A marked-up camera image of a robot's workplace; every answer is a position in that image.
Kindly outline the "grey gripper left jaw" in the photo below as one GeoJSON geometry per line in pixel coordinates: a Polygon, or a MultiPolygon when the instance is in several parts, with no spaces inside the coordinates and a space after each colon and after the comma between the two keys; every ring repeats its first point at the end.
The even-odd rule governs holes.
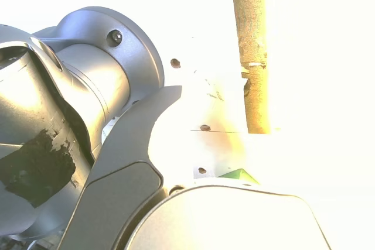
{"type": "Polygon", "coordinates": [[[148,146],[159,116],[182,92],[162,87],[121,115],[81,192],[59,249],[123,249],[139,222],[167,197],[148,146]]]}

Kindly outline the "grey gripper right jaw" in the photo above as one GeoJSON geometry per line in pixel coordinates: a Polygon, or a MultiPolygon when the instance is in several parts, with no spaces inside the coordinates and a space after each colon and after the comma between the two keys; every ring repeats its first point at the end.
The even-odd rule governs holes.
{"type": "Polygon", "coordinates": [[[247,186],[180,191],[140,221],[125,249],[330,249],[303,199],[247,186]]]}

